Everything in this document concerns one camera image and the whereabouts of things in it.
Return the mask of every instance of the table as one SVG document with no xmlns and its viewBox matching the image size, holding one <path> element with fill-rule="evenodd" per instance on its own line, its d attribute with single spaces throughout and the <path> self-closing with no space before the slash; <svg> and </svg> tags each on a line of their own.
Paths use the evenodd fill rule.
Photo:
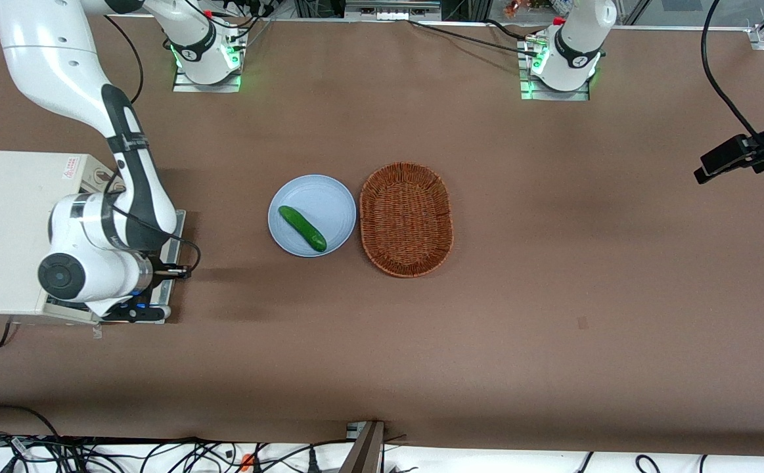
<svg viewBox="0 0 764 473">
<path fill-rule="evenodd" d="M 204 261 L 164 327 L 20 327 L 0 402 L 66 435 L 309 442 L 379 418 L 420 445 L 764 455 L 764 174 L 694 182 L 699 156 L 741 132 L 699 32 L 614 30 L 591 102 L 532 102 L 512 53 L 404 23 L 277 22 L 240 93 L 172 93 L 159 27 L 119 21 Z M 93 29 L 133 93 L 126 42 Z M 709 53 L 764 128 L 764 51 L 716 32 Z M 95 131 L 22 97 L 0 54 L 1 149 L 112 161 Z M 311 260 L 271 240 L 286 181 L 322 173 L 357 195 L 394 161 L 450 189 L 441 269 L 391 278 L 358 234 Z M 18 415 L 0 429 L 42 432 Z"/>
</svg>

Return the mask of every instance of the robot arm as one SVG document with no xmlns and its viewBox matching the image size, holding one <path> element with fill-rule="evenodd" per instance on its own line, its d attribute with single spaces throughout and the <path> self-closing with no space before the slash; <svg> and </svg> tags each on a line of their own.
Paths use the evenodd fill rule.
<svg viewBox="0 0 764 473">
<path fill-rule="evenodd" d="M 193 81 L 214 83 L 238 67 L 226 48 L 231 30 L 185 1 L 0 0 L 1 46 L 16 87 L 46 110 L 99 131 L 125 183 L 118 194 L 70 195 L 55 204 L 51 250 L 37 274 L 55 298 L 87 303 L 99 315 L 150 284 L 143 252 L 159 250 L 177 224 L 133 106 L 106 78 L 87 23 L 87 13 L 142 6 L 178 51 L 192 51 L 181 63 Z"/>
<path fill-rule="evenodd" d="M 541 33 L 547 37 L 547 50 L 531 71 L 552 89 L 579 89 L 595 74 L 600 46 L 617 16 L 612 0 L 575 0 L 565 24 L 554 24 Z"/>
</svg>

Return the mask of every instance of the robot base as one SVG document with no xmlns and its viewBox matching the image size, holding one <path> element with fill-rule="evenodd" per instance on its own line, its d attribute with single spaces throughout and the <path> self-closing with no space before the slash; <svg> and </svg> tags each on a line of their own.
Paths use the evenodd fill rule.
<svg viewBox="0 0 764 473">
<path fill-rule="evenodd" d="M 529 41 L 518 41 L 517 49 L 521 51 L 535 51 L 540 53 L 542 46 L 547 43 L 544 36 L 532 36 Z M 577 90 L 562 92 L 554 90 L 543 83 L 541 78 L 534 75 L 531 70 L 538 58 L 519 54 L 519 80 L 521 83 L 522 100 L 553 100 L 568 102 L 583 102 L 589 100 L 589 80 Z"/>
</svg>

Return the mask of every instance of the wicker basket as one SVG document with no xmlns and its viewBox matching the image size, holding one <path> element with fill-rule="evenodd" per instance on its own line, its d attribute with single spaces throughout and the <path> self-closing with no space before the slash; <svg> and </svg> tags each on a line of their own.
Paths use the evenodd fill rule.
<svg viewBox="0 0 764 473">
<path fill-rule="evenodd" d="M 449 195 L 429 168 L 394 162 L 361 188 L 361 245 L 391 276 L 415 278 L 437 269 L 453 245 Z"/>
</svg>

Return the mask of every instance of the sticker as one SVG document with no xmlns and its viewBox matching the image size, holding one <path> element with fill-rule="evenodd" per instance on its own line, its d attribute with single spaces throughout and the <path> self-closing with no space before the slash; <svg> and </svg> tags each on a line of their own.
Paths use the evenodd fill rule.
<svg viewBox="0 0 764 473">
<path fill-rule="evenodd" d="M 16 438 L 16 437 L 12 438 L 11 439 L 11 444 L 16 449 L 16 451 L 19 452 L 19 455 L 22 458 L 24 458 L 24 459 L 28 458 L 28 455 L 27 455 L 28 454 L 28 449 L 25 448 L 25 445 L 22 444 L 22 441 L 19 438 Z"/>
<path fill-rule="evenodd" d="M 66 166 L 64 166 L 64 173 L 60 176 L 61 179 L 73 179 L 78 171 L 78 156 L 70 156 L 66 160 Z"/>
</svg>

